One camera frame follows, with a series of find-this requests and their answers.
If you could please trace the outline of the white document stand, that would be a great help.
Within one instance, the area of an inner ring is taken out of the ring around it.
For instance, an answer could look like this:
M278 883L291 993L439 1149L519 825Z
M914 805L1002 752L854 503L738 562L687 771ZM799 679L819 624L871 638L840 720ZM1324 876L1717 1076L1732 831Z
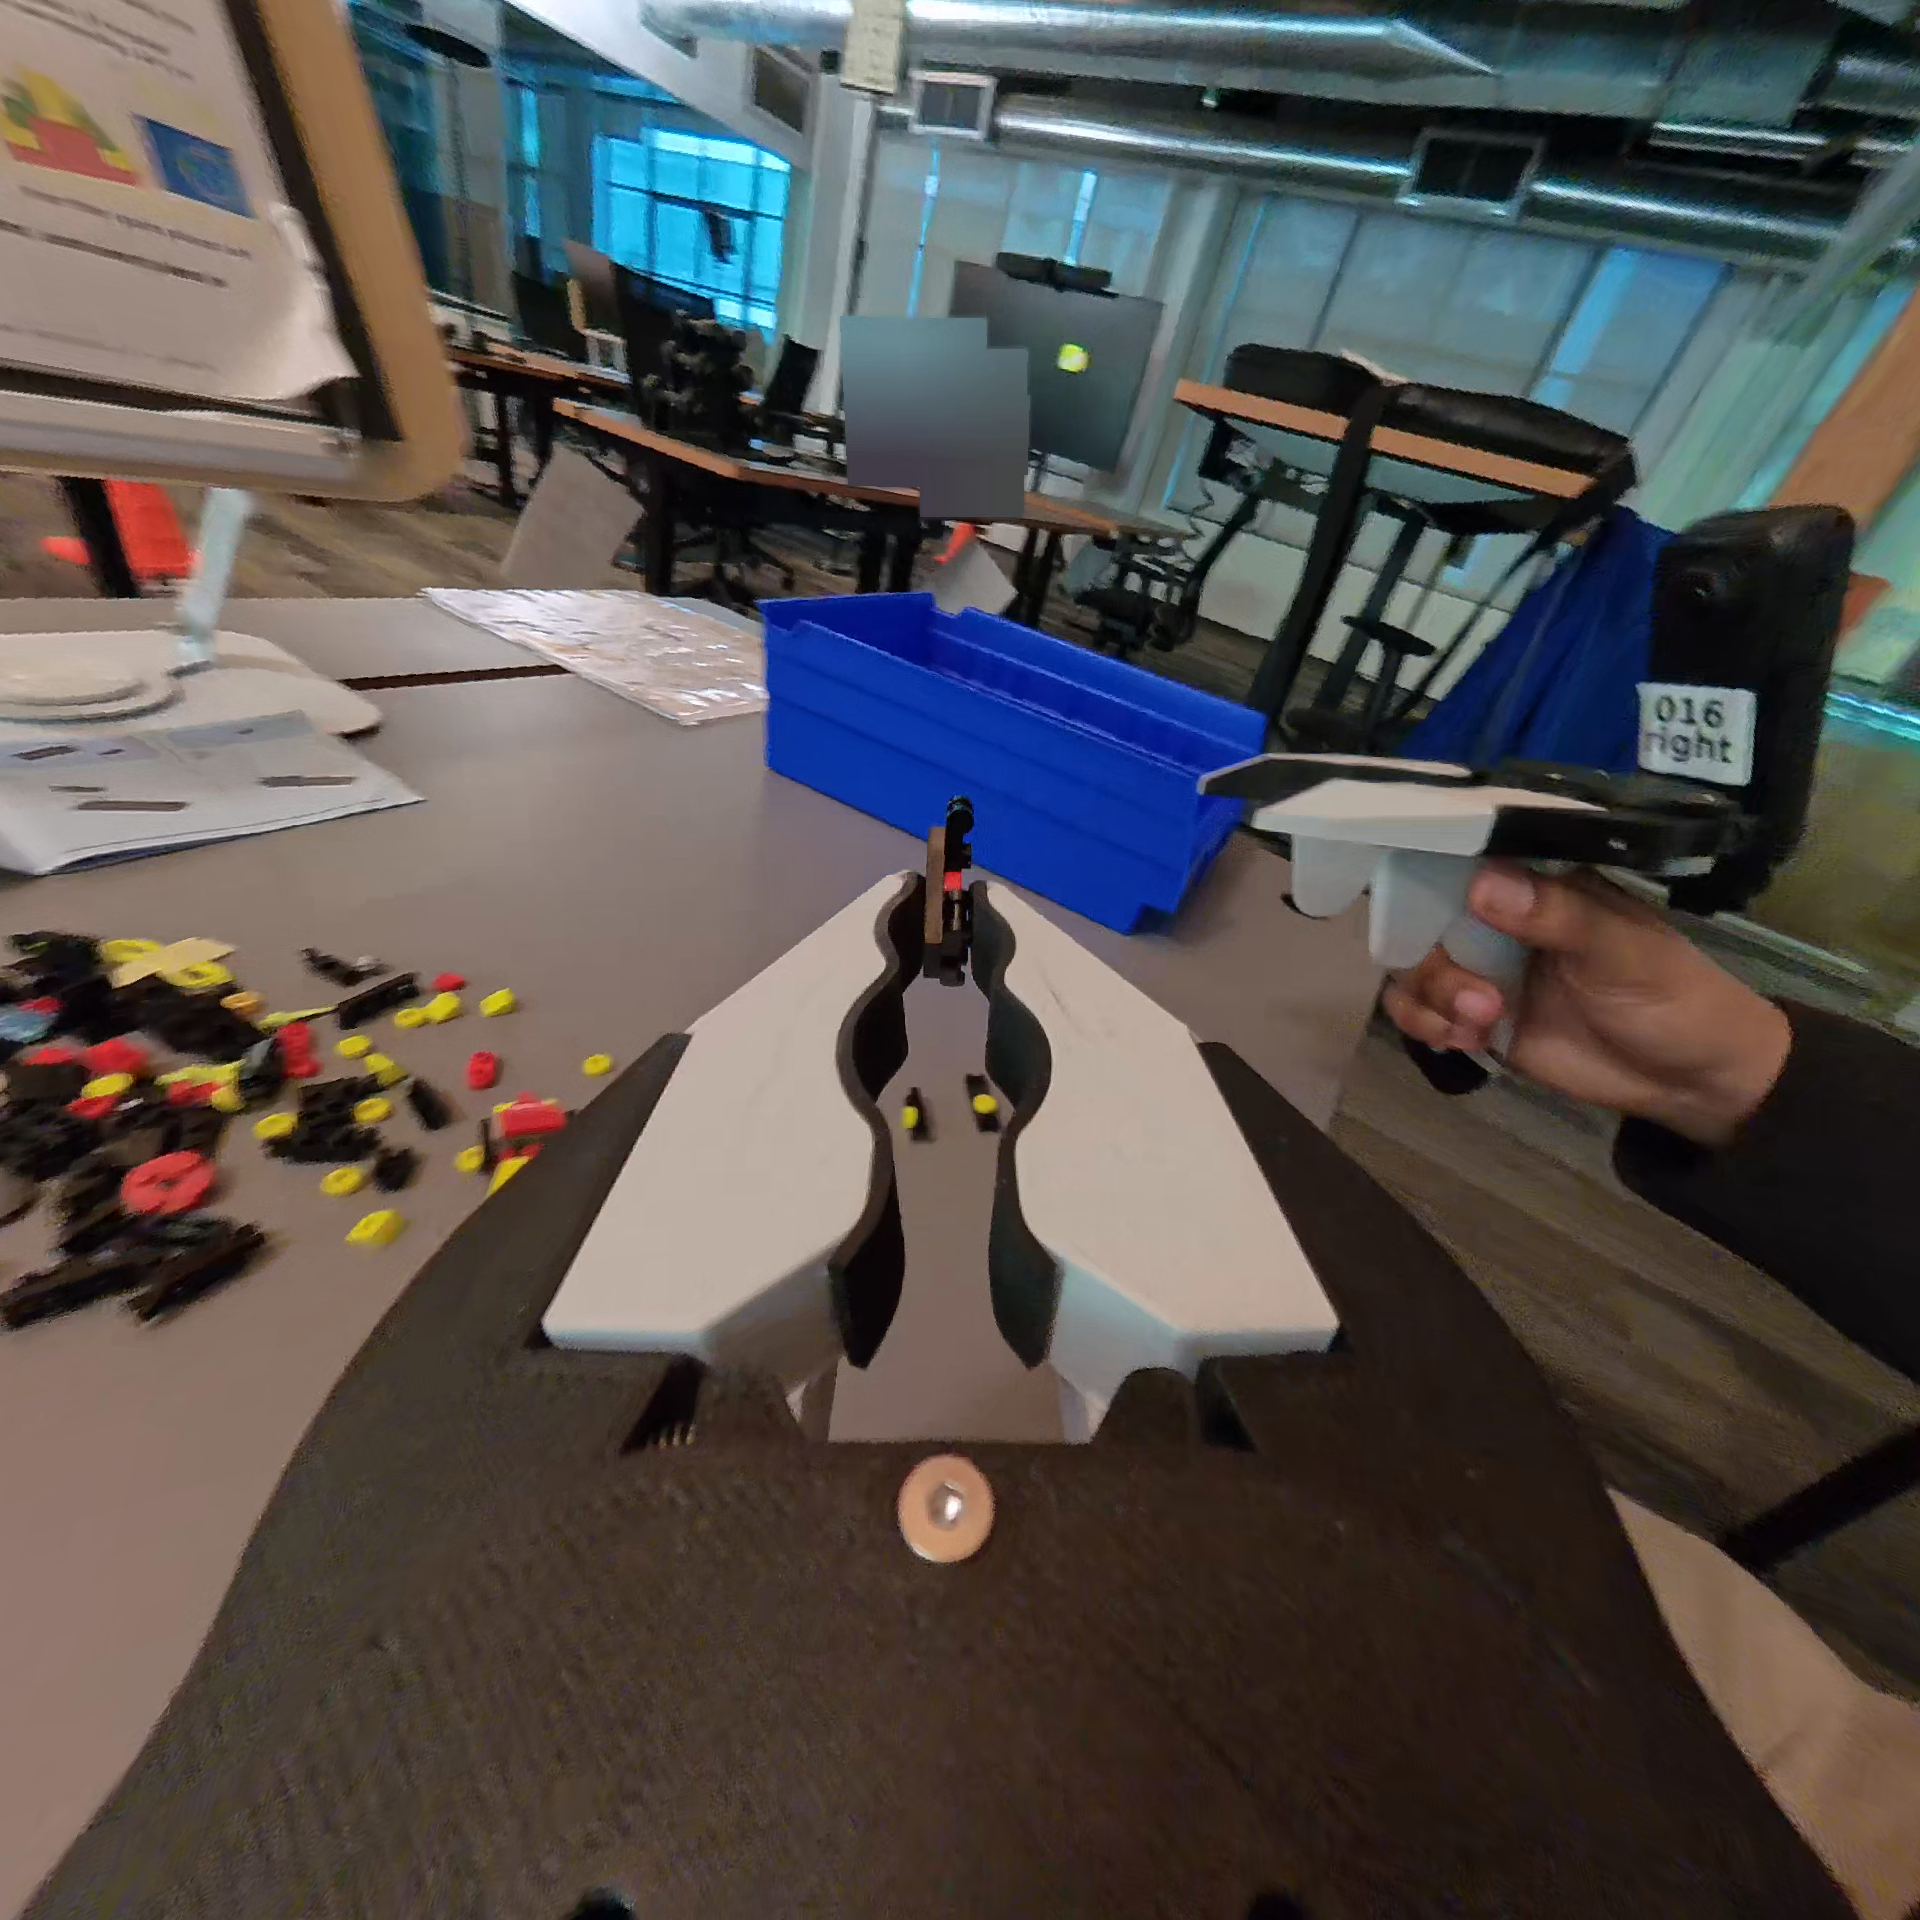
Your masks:
M202 482L198 562L160 624L132 627L131 601L110 626L56 627L53 612L4 629L3 692L8 740L53 728L180 722L301 712L316 729L368 734L379 708L263 637L225 626L238 542L263 491L321 493L351 472L351 444L314 418L254 406L183 408L32 394L4 384L4 469L56 475L152 475Z

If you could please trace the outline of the black jointed lego tail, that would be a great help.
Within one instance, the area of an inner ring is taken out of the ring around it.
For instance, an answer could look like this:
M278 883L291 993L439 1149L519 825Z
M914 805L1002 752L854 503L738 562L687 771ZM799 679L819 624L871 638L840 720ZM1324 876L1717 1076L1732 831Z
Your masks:
M973 803L956 795L925 841L922 972L945 985L961 985L970 976L973 823Z

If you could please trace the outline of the beige trousers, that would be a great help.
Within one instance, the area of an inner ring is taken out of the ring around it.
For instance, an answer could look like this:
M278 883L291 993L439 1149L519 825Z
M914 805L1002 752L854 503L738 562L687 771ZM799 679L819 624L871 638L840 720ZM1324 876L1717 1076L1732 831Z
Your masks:
M1864 1917L1918 1912L1918 1708L1706 1536L1613 1498L1693 1678Z

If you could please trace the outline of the pile of lego pieces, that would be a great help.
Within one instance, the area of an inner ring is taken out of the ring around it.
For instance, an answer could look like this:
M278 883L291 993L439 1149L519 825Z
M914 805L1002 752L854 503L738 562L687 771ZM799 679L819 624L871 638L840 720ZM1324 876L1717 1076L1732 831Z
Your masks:
M282 1235L238 1207L243 1145L351 1203L345 1245L382 1251L436 1158L494 1195L580 1107L510 1087L488 1045L453 1091L395 1057L410 1032L516 1012L508 989L469 997L459 970L305 946L321 995L276 1004L234 959L222 939L7 939L4 1230L28 1228L40 1256L4 1274L4 1332L101 1304L166 1323L275 1258Z

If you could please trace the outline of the wooden workbench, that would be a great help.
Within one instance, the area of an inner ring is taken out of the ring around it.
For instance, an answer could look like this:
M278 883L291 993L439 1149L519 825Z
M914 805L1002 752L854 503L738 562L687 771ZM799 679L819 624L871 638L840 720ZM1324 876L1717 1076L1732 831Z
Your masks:
M743 459L584 400L559 397L550 410L591 442L615 447L645 477L639 498L642 574L654 595L672 587L678 525L691 521L697 493L734 493L750 521L852 533L859 540L859 593L906 591L927 530L949 524L949 515L927 512L915 491L859 487L843 470ZM1030 491L1002 524L1021 530L1012 591L1018 617L1033 624L1063 563L1067 540L1115 540L1133 525L1133 517Z
M1248 696L1273 731L1282 731L1368 517L1388 515L1401 530L1367 601L1347 615L1347 638L1310 710L1336 712L1367 649L1378 649L1383 672L1367 712L1396 722L1414 715L1502 599L1533 583L1638 483L1635 444L1607 426L1524 395L1397 381L1350 353L1244 344L1219 381L1184 377L1172 395L1215 426L1280 436L1280 465L1322 482L1302 570ZM1459 565L1474 542L1516 543L1437 648L1387 618L1387 601L1426 538L1444 542L1432 581Z

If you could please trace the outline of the person's right forearm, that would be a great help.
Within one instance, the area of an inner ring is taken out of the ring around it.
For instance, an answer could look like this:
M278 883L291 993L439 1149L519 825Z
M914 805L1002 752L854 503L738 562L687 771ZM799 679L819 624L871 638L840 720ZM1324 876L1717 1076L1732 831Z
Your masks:
M1781 1076L1721 1145L1616 1128L1620 1183L1918 1380L1918 1047L1783 1002Z

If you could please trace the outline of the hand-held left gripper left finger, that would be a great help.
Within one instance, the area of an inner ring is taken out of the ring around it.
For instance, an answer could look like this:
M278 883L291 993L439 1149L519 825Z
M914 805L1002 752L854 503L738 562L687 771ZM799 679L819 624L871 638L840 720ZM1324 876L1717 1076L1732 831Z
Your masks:
M919 877L890 874L684 1034L542 1336L772 1377L807 1438L904 1283L893 1126Z

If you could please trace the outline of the blue cloth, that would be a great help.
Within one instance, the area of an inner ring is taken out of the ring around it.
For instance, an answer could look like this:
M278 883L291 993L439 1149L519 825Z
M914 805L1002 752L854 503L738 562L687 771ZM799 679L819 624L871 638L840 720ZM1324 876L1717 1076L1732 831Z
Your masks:
M1651 597L1672 533L1616 509L1392 750L1492 767L1541 761L1611 775L1637 770Z

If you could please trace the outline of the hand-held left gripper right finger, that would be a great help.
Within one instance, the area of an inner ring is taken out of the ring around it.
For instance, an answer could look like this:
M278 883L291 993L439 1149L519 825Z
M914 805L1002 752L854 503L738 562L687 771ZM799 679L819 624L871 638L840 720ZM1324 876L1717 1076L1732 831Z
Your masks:
M1002 883L975 885L981 1066L1002 1107L995 1329L1063 1431L1123 1380L1319 1355L1339 1316L1190 1029Z

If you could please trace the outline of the silver ventilation duct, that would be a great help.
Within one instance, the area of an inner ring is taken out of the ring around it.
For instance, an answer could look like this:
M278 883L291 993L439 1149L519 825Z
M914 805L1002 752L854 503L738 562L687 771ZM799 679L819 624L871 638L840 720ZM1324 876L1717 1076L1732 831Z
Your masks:
M900 133L1803 269L1916 145L1916 3L882 3Z

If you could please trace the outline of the open instruction booklet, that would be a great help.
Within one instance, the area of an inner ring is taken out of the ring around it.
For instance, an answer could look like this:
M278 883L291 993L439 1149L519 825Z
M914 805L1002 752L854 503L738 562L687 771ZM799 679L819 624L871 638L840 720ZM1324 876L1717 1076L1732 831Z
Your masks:
M3 750L3 869L56 876L415 803L301 712L28 731Z

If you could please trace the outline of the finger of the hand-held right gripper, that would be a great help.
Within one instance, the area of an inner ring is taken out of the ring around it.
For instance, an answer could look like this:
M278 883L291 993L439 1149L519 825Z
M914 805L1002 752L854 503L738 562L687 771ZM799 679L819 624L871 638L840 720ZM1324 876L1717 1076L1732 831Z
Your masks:
M1317 783L1252 803L1244 823L1288 841L1290 898L1307 917L1331 917L1374 883L1387 851L1484 851L1499 801L1479 788L1435 783Z
M1200 775L1196 792L1232 803L1282 803L1330 781L1475 788L1482 783L1482 773L1451 761L1374 754L1261 754Z

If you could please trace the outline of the black computer monitor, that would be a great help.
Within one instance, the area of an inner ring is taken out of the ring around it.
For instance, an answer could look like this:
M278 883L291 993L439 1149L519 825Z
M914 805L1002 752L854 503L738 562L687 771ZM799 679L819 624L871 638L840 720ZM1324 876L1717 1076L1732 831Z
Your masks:
M1121 293L1106 269L998 252L958 260L949 316L986 322L989 344L1026 359L1029 449L1091 470L1117 469L1163 306Z

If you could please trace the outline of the printed instruction sheet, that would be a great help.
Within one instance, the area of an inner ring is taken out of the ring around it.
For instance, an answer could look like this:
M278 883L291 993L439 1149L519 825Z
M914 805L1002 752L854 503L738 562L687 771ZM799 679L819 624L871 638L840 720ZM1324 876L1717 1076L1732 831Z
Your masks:
M291 404L354 376L234 3L3 7L3 357Z

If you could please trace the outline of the person's right hand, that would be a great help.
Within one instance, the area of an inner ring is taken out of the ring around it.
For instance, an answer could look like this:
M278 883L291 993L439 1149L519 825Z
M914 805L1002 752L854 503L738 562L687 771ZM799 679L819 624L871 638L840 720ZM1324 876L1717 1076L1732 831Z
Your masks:
M1528 953L1521 991L1435 946L1385 985L1407 1040L1479 1053L1506 1029L1526 1079L1700 1148L1729 1144L1783 1076L1784 1011L1613 883L1492 863L1467 905Z

